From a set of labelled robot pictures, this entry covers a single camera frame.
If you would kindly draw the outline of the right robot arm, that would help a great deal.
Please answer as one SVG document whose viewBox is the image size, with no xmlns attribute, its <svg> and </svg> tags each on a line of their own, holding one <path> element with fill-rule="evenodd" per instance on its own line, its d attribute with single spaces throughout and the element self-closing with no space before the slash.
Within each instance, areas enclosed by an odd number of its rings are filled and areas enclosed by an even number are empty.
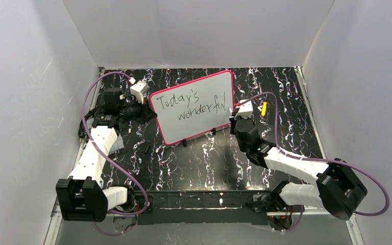
<svg viewBox="0 0 392 245">
<path fill-rule="evenodd" d="M 353 170 L 343 164 L 309 161 L 304 156 L 284 152 L 264 140 L 249 118 L 231 116 L 231 134 L 248 160 L 305 181 L 282 181 L 269 194 L 255 196 L 247 206 L 254 212 L 271 212 L 292 206 L 323 208 L 340 220 L 348 220 L 368 193 Z"/>
</svg>

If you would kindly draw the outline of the pink framed whiteboard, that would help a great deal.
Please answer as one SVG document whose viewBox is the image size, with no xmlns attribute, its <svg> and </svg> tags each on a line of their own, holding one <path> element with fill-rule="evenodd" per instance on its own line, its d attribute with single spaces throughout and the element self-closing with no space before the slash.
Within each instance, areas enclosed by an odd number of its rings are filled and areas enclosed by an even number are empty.
<svg viewBox="0 0 392 245">
<path fill-rule="evenodd" d="M 221 128 L 234 110 L 233 73 L 223 70 L 150 95 L 152 109 L 166 145 Z"/>
</svg>

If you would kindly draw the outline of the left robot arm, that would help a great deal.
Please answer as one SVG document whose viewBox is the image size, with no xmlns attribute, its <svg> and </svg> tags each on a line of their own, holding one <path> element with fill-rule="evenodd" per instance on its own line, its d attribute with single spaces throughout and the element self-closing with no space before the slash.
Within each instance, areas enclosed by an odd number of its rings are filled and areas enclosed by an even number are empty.
<svg viewBox="0 0 392 245">
<path fill-rule="evenodd" d="M 102 222 L 108 211 L 133 215 L 142 204 L 135 200 L 128 185 L 100 187 L 101 174 L 120 129 L 130 121 L 140 124 L 156 118 L 150 108 L 146 88 L 106 89 L 101 104 L 87 113 L 92 118 L 88 139 L 82 155 L 66 179 L 59 179 L 56 193 L 63 219 L 66 221 Z"/>
</svg>

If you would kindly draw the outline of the clear plastic organizer box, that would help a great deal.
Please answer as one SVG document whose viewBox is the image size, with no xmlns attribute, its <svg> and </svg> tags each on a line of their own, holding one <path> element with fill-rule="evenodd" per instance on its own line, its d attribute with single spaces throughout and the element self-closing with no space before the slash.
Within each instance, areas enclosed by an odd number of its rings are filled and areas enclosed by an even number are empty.
<svg viewBox="0 0 392 245">
<path fill-rule="evenodd" d="M 114 144 L 112 145 L 109 153 L 113 154 L 121 149 L 124 148 L 124 141 L 121 135 L 118 135 L 116 141 L 114 142 Z"/>
</svg>

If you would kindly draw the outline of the yellow marker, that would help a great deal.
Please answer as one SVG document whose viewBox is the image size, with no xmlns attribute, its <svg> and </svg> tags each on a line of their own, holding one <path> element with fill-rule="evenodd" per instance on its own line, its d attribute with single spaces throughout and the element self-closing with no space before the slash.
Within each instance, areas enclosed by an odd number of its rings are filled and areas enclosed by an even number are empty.
<svg viewBox="0 0 392 245">
<path fill-rule="evenodd" d="M 265 117 L 267 112 L 267 102 L 263 102 L 263 104 L 260 106 L 260 115 L 261 117 Z"/>
</svg>

